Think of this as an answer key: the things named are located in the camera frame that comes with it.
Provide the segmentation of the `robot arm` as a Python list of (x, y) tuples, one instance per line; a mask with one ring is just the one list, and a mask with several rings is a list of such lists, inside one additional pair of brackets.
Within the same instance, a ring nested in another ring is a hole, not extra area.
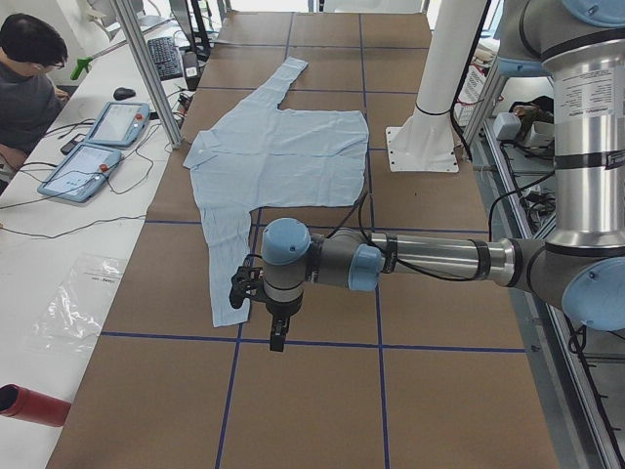
[(545, 238), (459, 240), (337, 230), (312, 234), (277, 219), (263, 233), (254, 296), (271, 314), (270, 348), (283, 350), (306, 283), (374, 289), (380, 275), (451, 282), (490, 280), (531, 293), (582, 328), (624, 331), (624, 5), (620, 1), (509, 1), (500, 23), (499, 65), (509, 76), (549, 75), (550, 131), (526, 119), (504, 156), (539, 161), (531, 185), (551, 184)]

